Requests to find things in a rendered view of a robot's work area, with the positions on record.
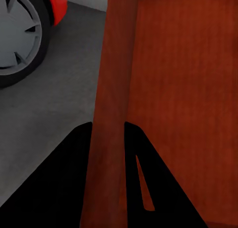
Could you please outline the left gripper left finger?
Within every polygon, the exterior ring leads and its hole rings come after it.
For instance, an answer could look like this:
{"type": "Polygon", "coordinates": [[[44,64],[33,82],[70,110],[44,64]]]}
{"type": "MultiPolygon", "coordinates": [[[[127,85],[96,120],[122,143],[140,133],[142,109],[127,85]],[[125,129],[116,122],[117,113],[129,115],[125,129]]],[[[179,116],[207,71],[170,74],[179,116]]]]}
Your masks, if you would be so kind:
{"type": "Polygon", "coordinates": [[[74,128],[0,207],[0,228],[80,228],[93,123],[74,128]]]}

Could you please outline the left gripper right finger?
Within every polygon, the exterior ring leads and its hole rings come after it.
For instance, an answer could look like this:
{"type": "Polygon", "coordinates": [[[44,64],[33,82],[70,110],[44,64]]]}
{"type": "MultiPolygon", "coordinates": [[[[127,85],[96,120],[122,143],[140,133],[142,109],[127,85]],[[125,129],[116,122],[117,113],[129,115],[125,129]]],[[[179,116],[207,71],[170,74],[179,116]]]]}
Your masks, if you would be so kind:
{"type": "Polygon", "coordinates": [[[128,228],[208,228],[142,129],[125,122],[128,228]],[[138,156],[156,211],[144,209],[138,156]]]}

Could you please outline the storage box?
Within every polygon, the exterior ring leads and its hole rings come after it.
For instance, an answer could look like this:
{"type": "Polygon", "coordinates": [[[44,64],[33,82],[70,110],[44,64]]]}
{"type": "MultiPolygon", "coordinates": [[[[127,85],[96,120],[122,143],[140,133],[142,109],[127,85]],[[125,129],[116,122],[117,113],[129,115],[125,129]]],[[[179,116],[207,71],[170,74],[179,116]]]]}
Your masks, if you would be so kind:
{"type": "Polygon", "coordinates": [[[128,228],[125,122],[208,228],[238,228],[238,0],[108,0],[80,228],[128,228]]]}

